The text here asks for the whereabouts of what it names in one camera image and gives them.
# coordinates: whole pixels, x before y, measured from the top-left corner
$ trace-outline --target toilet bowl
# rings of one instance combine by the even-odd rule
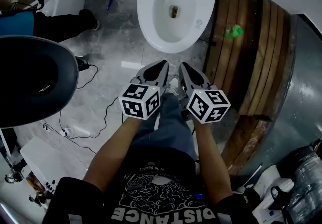
[[[165,53],[193,45],[205,30],[215,0],[137,0],[137,13],[147,41]]]

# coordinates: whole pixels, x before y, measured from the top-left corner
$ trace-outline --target blue cloth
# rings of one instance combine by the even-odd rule
[[[158,130],[154,130],[158,111],[141,123],[131,146],[174,148],[190,155],[197,155],[191,131],[181,116],[182,106],[171,93],[161,96],[161,116]]]
[[[0,17],[0,36],[30,35],[34,33],[34,14],[32,11],[17,13],[13,16]]]

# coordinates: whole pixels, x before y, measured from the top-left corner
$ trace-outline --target black t-shirt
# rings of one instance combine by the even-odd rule
[[[171,148],[133,147],[103,194],[62,178],[43,223],[257,223],[243,198],[207,203],[195,162]]]

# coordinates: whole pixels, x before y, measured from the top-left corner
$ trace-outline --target white box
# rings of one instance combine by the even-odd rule
[[[125,116],[147,120],[161,105],[160,87],[129,83],[119,100]]]
[[[230,102],[222,90],[195,89],[187,106],[202,124],[219,122],[229,108]]]

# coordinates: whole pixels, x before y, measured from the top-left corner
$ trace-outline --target marble floor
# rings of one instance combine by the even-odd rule
[[[94,79],[82,89],[77,89],[70,103],[61,112],[61,125],[71,129],[71,136],[96,136],[104,127],[107,105],[118,97],[121,88],[149,63],[165,59],[171,74],[177,72],[181,62],[202,69],[208,47],[211,24],[192,47],[178,54],[165,54],[155,50],[144,38],[139,26],[136,0],[114,0],[106,10],[107,0],[86,0],[85,8],[93,11],[101,23],[98,31],[88,30],[78,37],[62,42],[75,55],[85,56],[90,64],[98,67]],[[91,79],[95,68],[79,73],[78,86]],[[121,125],[121,107],[118,101],[109,107],[107,128],[95,138],[78,138],[74,141],[97,151]],[[53,128],[60,130],[59,113],[45,119]],[[24,146],[33,137],[38,137],[52,147],[65,151],[88,166],[94,154],[80,148],[66,137],[47,132],[42,121],[15,128],[18,143]]]

